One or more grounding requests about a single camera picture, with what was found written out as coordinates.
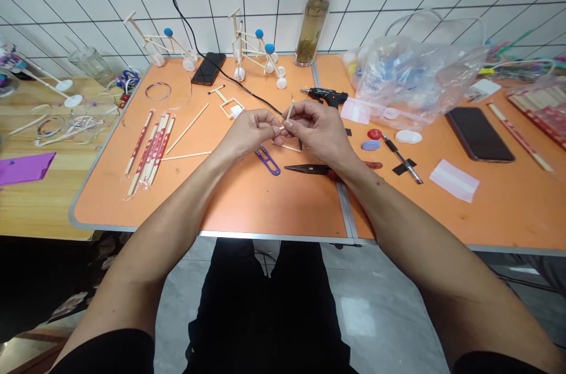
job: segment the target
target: hand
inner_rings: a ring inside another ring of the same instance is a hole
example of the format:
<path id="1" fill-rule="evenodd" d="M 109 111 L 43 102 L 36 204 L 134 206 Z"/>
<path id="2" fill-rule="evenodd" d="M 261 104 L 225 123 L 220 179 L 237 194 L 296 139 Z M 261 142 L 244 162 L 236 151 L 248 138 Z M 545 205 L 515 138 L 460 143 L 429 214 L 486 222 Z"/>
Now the hand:
<path id="1" fill-rule="evenodd" d="M 256 151 L 268 139 L 272 139 L 276 145 L 282 145 L 280 126 L 281 122 L 270 111 L 244 110 L 228 129 L 215 152 L 238 160 L 249 152 Z"/>
<path id="2" fill-rule="evenodd" d="M 287 109 L 283 118 L 287 118 Z M 298 137 L 312 154 L 332 168 L 348 166 L 359 158 L 348 141 L 338 110 L 314 101 L 301 101 L 293 107 L 291 118 L 284 122 L 281 135 Z"/>

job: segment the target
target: black tape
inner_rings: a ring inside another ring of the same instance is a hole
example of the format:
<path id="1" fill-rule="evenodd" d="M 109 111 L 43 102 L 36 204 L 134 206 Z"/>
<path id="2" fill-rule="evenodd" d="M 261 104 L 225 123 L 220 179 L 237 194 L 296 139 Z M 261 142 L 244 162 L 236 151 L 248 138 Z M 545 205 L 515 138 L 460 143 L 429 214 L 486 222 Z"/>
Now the black tape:
<path id="1" fill-rule="evenodd" d="M 417 165 L 411 159 L 407 159 L 407 161 L 409 162 L 409 164 L 411 165 L 412 168 L 414 168 Z M 407 168 L 405 167 L 404 164 L 401 163 L 399 166 L 397 166 L 396 168 L 393 169 L 393 172 L 395 172 L 398 175 L 401 175 L 401 174 L 407 172 Z"/>

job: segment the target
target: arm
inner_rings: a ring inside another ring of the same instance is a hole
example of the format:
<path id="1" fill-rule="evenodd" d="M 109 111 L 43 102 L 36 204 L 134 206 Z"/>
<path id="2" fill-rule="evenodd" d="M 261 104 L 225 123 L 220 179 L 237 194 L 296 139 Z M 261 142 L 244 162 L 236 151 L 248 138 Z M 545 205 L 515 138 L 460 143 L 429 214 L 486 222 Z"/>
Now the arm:
<path id="1" fill-rule="evenodd" d="M 216 186 L 237 160 L 263 141 L 274 139 L 281 145 L 280 125 L 267 110 L 240 114 L 212 154 L 120 251 L 57 362 L 82 343 L 112 330 L 133 328 L 155 336 L 165 278 L 195 242 Z"/>
<path id="2" fill-rule="evenodd" d="M 564 372 L 564 355 L 513 292 L 357 157 L 336 109 L 302 101 L 291 119 L 281 134 L 298 136 L 340 176 L 370 218 L 381 249 L 419 288 L 450 368 L 465 353 L 486 350 Z"/>

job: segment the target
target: black sleeve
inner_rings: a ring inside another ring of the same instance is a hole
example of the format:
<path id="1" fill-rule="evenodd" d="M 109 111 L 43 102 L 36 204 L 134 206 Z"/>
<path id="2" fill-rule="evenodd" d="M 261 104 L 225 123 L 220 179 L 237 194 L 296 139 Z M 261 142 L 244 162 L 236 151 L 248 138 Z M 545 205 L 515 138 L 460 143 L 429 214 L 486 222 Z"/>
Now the black sleeve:
<path id="1" fill-rule="evenodd" d="M 153 374 L 155 343 L 144 331 L 115 330 L 73 349 L 51 374 Z"/>
<path id="2" fill-rule="evenodd" d="M 454 364 L 454 374 L 545 374 L 513 357 L 494 352 L 471 352 Z"/>

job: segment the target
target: phone screen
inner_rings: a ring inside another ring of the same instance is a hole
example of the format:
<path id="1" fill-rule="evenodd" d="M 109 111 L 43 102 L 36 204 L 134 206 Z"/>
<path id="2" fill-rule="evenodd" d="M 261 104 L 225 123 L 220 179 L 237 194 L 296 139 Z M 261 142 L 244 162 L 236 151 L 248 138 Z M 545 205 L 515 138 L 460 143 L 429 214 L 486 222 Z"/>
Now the phone screen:
<path id="1" fill-rule="evenodd" d="M 515 156 L 509 151 L 481 109 L 456 107 L 446 117 L 473 160 L 491 162 L 515 160 Z"/>
<path id="2" fill-rule="evenodd" d="M 200 64 L 200 67 L 191 79 L 191 82 L 198 85 L 212 85 L 214 79 L 216 79 L 216 76 L 218 75 L 218 68 L 215 64 L 218 67 L 221 67 L 225 59 L 226 54 L 207 53 L 206 58 Z"/>

